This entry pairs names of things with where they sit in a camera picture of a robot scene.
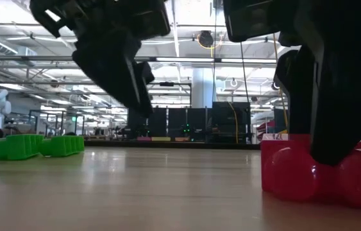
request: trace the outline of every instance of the light fixture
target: light fixture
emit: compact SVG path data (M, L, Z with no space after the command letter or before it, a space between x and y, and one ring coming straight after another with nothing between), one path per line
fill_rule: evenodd
M251 109L251 111L266 112L266 111L271 111L271 109L265 109L265 108L255 108L255 109Z
M106 100L100 98L99 96L93 95L93 94L90 94L90 95L89 95L89 99L90 99L90 100L93 100L93 101L95 101L95 102L98 102L98 103L103 103L103 102L107 103Z
M72 104L72 103L71 103L71 102L69 102L69 101L66 101L66 100L59 100L59 99L52 99L52 102L53 102L53 103L62 104L62 105Z
M235 78L233 78L233 80L230 81L230 86L232 86L232 87L236 87L236 86L237 86L237 81L236 81Z
M94 108L92 106L73 106L73 108L77 108L77 109L84 109L84 108Z
M24 90L24 87L19 86L18 84L11 84L11 83L0 83L1 87L6 87L13 90Z
M214 62L214 58L156 58L157 62Z
M45 98L43 98L42 96L37 96L37 95L34 95L34 94L31 94L32 97L35 97L37 99L41 99L41 100L46 100Z
M252 63L252 64L275 64L276 60L272 58L245 58L243 59L244 63ZM231 62L231 63L242 63L243 60L241 58L222 58L221 62Z
M53 108L53 107L47 107L47 106L40 106L40 109L41 110L60 110L60 111L66 111L66 108Z

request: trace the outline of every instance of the pillar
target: pillar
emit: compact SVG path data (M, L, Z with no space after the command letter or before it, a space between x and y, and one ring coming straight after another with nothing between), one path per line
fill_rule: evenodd
M216 89L213 84L213 69L193 69L192 108L212 108Z

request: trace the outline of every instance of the red container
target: red container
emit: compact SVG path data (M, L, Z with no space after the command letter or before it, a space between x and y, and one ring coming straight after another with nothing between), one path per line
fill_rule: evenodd
M338 166L318 164L309 154L309 135L265 134L262 187L292 201L361 207L361 142Z

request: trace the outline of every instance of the green toy block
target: green toy block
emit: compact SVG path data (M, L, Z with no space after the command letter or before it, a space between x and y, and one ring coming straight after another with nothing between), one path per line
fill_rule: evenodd
M38 155L42 135L9 135L0 139L0 160L26 160Z
M64 135L42 141L40 153L49 157L68 157L85 150L83 137Z

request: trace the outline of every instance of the wooden floor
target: wooden floor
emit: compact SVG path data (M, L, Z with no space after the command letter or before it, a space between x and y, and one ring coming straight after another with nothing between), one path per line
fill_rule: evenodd
M0 231L361 230L361 210L262 193L258 151L87 148L0 162Z

